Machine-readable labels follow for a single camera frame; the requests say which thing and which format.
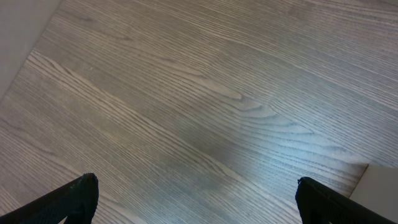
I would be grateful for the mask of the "white cardboard box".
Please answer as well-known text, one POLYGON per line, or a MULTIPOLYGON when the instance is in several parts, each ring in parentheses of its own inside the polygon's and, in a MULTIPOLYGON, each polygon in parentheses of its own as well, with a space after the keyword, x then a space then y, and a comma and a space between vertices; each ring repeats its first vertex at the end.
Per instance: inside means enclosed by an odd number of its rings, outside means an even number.
POLYGON ((397 223, 397 168, 368 165, 350 199, 397 223))

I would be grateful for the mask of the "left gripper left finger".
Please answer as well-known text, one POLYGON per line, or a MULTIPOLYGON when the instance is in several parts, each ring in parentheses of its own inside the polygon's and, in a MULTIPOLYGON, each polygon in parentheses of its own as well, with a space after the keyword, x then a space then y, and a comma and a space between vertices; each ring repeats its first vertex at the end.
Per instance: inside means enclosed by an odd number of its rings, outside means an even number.
POLYGON ((90 224, 98 199, 98 179, 93 173, 87 173, 1 216, 1 223, 90 224))

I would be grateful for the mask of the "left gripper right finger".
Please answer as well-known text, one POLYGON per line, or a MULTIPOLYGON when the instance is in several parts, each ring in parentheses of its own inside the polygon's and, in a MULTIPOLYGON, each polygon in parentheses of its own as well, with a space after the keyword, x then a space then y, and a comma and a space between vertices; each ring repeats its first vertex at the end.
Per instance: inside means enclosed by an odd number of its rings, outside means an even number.
POLYGON ((395 224, 310 177, 298 180, 295 200, 303 224, 395 224))

